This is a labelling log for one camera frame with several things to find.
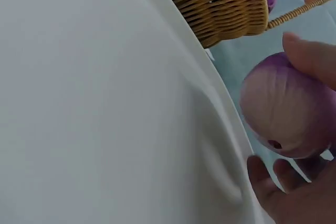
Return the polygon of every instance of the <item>woven basket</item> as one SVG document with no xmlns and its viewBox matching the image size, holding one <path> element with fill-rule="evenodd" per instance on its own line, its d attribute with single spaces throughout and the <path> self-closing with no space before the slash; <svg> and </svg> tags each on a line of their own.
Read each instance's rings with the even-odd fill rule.
<svg viewBox="0 0 336 224">
<path fill-rule="evenodd" d="M 257 35 L 329 0 L 313 0 L 268 22 L 267 0 L 173 0 L 204 48 Z"/>
</svg>

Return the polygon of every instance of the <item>hand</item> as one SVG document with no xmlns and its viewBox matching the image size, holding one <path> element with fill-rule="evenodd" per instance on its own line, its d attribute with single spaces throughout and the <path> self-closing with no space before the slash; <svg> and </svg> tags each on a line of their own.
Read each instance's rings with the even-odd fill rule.
<svg viewBox="0 0 336 224">
<path fill-rule="evenodd" d="M 336 90 L 336 46 L 301 40 L 291 33 L 284 34 L 282 43 L 295 68 Z M 331 152 L 336 156 L 335 147 Z M 259 157 L 248 159 L 249 178 L 261 206 L 276 224 L 335 223 L 336 159 L 326 161 L 317 156 L 296 163 L 312 182 L 306 182 L 288 161 L 279 159 L 274 163 L 274 172 L 283 192 Z"/>
</svg>

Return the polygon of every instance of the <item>light blue surface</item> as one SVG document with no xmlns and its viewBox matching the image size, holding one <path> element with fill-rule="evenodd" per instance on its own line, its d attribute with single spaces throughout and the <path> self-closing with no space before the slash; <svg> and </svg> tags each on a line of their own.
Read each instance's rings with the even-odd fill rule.
<svg viewBox="0 0 336 224">
<path fill-rule="evenodd" d="M 270 19 L 302 4 L 304 4 L 303 0 L 278 0 Z M 223 41 L 211 48 L 215 59 L 214 65 L 222 76 L 238 112 L 240 113 L 239 91 L 244 77 L 261 60 L 283 50 L 282 33 L 284 31 L 292 31 L 304 39 L 335 44 L 335 18 L 336 1 L 332 1 L 264 34 Z M 263 158 L 271 171 L 274 160 L 279 156 L 259 144 L 249 128 L 246 130 L 253 150 Z"/>
</svg>

